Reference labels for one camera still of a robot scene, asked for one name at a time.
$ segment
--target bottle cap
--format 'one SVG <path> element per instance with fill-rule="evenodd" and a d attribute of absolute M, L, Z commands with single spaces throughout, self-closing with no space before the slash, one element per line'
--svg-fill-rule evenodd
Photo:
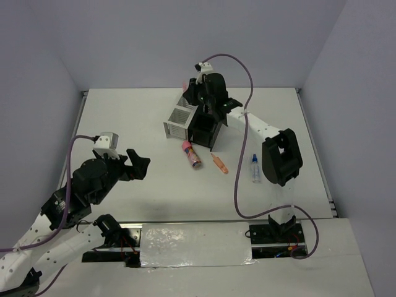
<path fill-rule="evenodd" d="M 190 141 L 185 140 L 185 141 L 183 142 L 183 144 L 181 145 L 181 148 L 182 148 L 183 150 L 186 150 L 186 148 L 188 148 L 188 147 L 192 147 L 192 145 L 191 145 Z"/>

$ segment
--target plastic sheet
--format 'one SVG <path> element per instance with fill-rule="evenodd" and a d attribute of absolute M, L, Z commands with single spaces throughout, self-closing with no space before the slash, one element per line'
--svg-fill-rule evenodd
<path fill-rule="evenodd" d="M 236 266 L 252 264 L 246 222 L 143 225 L 142 267 Z"/>

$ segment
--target purple cable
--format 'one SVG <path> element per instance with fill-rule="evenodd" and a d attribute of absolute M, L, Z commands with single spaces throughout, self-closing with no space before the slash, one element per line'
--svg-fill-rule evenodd
<path fill-rule="evenodd" d="M 244 110 L 246 110 L 246 109 L 248 108 L 248 104 L 249 104 L 249 102 L 250 102 L 250 100 L 252 99 L 252 96 L 253 96 L 253 79 L 252 79 L 252 75 L 250 74 L 250 72 L 249 72 L 249 70 L 247 69 L 247 67 L 241 62 L 241 60 L 239 60 L 238 58 L 234 57 L 234 56 L 231 55 L 231 54 L 214 54 L 213 56 L 210 56 L 209 58 L 204 59 L 202 62 L 207 62 L 207 61 L 209 61 L 209 60 L 211 60 L 211 59 L 213 59 L 213 58 L 219 57 L 219 56 L 224 56 L 224 57 L 229 57 L 229 58 L 231 58 L 231 59 L 234 59 L 236 62 L 238 62 L 238 63 L 243 67 L 243 69 L 245 69 L 245 71 L 246 71 L 246 73 L 247 73 L 247 76 L 249 77 L 249 81 L 250 81 L 250 94 L 249 94 L 249 97 L 247 98 L 246 103 L 245 103 L 245 106 L 244 106 Z M 263 216 L 263 215 L 267 215 L 267 214 L 269 214 L 269 213 L 271 213 L 271 212 L 274 212 L 274 211 L 276 211 L 276 210 L 279 210 L 279 209 L 286 209 L 286 208 L 288 208 L 288 207 L 294 207 L 294 208 L 298 209 L 299 211 L 303 212 L 303 213 L 305 214 L 305 216 L 307 216 L 308 219 L 309 219 L 309 220 L 311 221 L 311 223 L 313 224 L 314 229 L 315 229 L 315 234 L 316 234 L 316 240 L 315 240 L 315 245 L 314 245 L 314 247 L 312 248 L 312 251 L 311 251 L 310 253 L 308 253 L 306 256 L 303 256 L 303 257 L 295 257 L 295 256 L 293 255 L 294 252 L 295 252 L 296 250 L 302 249 L 302 248 L 304 248 L 304 246 L 299 246 L 299 247 L 296 247 L 295 249 L 293 249 L 293 250 L 290 252 L 290 256 L 291 256 L 292 258 L 298 259 L 298 260 L 303 260 L 303 259 L 306 259 L 306 258 L 308 258 L 308 257 L 311 257 L 311 256 L 314 254 L 314 252 L 316 251 L 317 246 L 318 246 L 318 244 L 319 244 L 319 230 L 317 229 L 317 225 L 316 225 L 314 219 L 313 219 L 305 210 L 303 210 L 301 207 L 299 207 L 299 206 L 297 206 L 297 205 L 286 204 L 286 205 L 274 207 L 274 208 L 272 208 L 272 209 L 268 209 L 268 210 L 266 210 L 265 212 L 258 213 L 257 215 L 244 215 L 244 214 L 242 214 L 241 211 L 239 210 L 239 207 L 238 207 L 238 183 L 239 183 L 239 176 L 240 176 L 240 174 L 241 174 L 243 155 L 244 155 L 244 153 L 245 153 L 246 142 L 247 142 L 247 140 L 248 140 L 248 131 L 249 131 L 249 120 L 248 120 L 247 115 L 248 115 L 247 113 L 244 114 L 244 117 L 245 117 L 245 133 L 244 133 L 244 136 L 243 136 L 243 143 L 242 143 L 241 154 L 239 155 L 238 169 L 236 170 L 236 176 L 235 176 L 235 185 L 234 185 L 234 206 L 235 206 L 236 213 L 237 213 L 241 218 L 245 218 L 245 219 L 250 220 L 250 219 L 253 219 L 253 218 L 261 217 L 261 216 Z"/>
<path fill-rule="evenodd" d="M 64 267 L 62 267 L 61 269 L 59 269 L 58 273 L 55 275 L 54 279 L 51 281 L 51 283 L 49 283 L 49 285 L 41 292 L 34 294 L 33 297 L 37 297 L 37 296 L 41 296 L 42 294 L 44 294 L 45 292 L 47 292 L 49 290 L 49 288 L 52 287 L 52 285 L 55 283 L 55 281 L 58 279 L 58 277 L 60 276 L 60 274 L 62 273 L 62 271 L 65 269 L 66 265 Z"/>
<path fill-rule="evenodd" d="M 94 137 L 85 136 L 85 135 L 76 135 L 70 140 L 69 148 L 67 150 L 67 155 L 66 155 L 66 201 L 65 201 L 65 207 L 63 210 L 63 216 L 62 216 L 61 223 L 59 224 L 58 228 L 54 232 L 52 232 L 51 235 L 49 235 L 47 238 L 45 238 L 43 241 L 40 241 L 39 243 L 29 244 L 27 246 L 21 246 L 21 247 L 19 247 L 19 249 L 36 248 L 38 246 L 41 246 L 41 245 L 47 243 L 48 241 L 52 240 L 62 230 L 63 226 L 66 224 L 67 214 L 69 213 L 70 196 L 71 196 L 71 164 L 70 164 L 70 160 L 71 160 L 74 142 L 79 138 L 89 139 L 92 141 L 95 140 Z M 14 250 L 14 248 L 0 249 L 0 252 L 12 252 L 13 250 Z"/>

